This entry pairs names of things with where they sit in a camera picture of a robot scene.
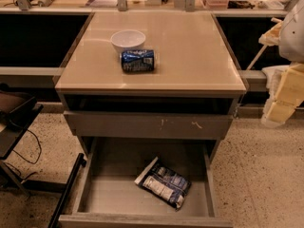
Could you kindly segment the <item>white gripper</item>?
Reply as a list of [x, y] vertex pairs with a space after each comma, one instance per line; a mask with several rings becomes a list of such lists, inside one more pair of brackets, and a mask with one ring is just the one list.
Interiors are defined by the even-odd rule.
[[[276, 23], [259, 37], [258, 42], [264, 46], [278, 46], [281, 27], [281, 22]], [[266, 101], [261, 117], [261, 123], [270, 128], [284, 125], [295, 113], [295, 107], [304, 101], [304, 64], [291, 64], [281, 73], [275, 100], [279, 102]]]

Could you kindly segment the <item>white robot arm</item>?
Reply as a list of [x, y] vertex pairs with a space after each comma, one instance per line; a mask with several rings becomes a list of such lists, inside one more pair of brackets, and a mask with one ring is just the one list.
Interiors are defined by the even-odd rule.
[[258, 41], [262, 45], [278, 46], [279, 55], [291, 62], [288, 67], [263, 69], [269, 98], [261, 122], [278, 127], [304, 102], [304, 0], [298, 0], [284, 20], [262, 34]]

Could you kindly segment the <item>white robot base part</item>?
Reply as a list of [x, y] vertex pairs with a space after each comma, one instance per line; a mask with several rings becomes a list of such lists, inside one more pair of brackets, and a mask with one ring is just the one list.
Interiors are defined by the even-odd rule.
[[271, 89], [279, 84], [280, 74], [285, 71], [289, 66], [267, 66], [262, 69], [262, 72], [266, 75], [266, 88]]

